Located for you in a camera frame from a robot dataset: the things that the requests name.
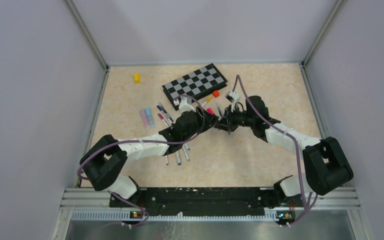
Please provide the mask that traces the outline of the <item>black highlighter pink tip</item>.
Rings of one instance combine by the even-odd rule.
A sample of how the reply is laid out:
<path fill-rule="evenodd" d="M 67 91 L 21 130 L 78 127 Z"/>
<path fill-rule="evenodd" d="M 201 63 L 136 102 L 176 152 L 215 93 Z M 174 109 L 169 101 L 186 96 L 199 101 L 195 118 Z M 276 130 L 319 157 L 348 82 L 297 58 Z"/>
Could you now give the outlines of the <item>black highlighter pink tip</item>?
<path fill-rule="evenodd" d="M 212 110 L 211 107 L 207 108 L 206 111 L 211 114 L 211 115 L 215 115 L 214 111 Z"/>

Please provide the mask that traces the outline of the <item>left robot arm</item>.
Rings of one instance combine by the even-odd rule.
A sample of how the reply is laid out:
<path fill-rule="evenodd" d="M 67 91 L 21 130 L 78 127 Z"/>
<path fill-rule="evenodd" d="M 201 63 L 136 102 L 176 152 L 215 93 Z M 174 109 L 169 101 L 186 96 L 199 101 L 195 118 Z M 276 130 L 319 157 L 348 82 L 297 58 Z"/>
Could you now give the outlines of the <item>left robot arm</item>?
<path fill-rule="evenodd" d="M 152 156 L 167 156 L 217 124 L 219 117 L 207 111 L 183 112 L 169 127 L 150 136 L 127 140 L 104 135 L 79 162 L 78 174 L 85 173 L 96 191 L 109 191 L 129 207 L 140 202 L 139 188 L 121 171 L 126 163 Z"/>

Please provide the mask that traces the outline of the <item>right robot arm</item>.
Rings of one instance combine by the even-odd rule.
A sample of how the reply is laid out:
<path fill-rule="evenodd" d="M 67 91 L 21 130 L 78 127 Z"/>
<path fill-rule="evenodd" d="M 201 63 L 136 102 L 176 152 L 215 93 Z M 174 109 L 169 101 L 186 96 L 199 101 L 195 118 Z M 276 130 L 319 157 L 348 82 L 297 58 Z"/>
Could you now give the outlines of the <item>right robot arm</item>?
<path fill-rule="evenodd" d="M 228 93 L 226 98 L 230 105 L 214 126 L 216 129 L 232 133 L 238 127 L 250 128 L 258 139 L 283 147 L 298 157 L 298 175 L 287 176 L 273 185 L 272 196 L 267 199 L 268 207 L 287 206 L 301 194 L 324 196 L 354 178 L 336 138 L 311 137 L 284 125 L 270 117 L 260 96 L 250 96 L 246 105 L 239 102 L 235 92 Z"/>

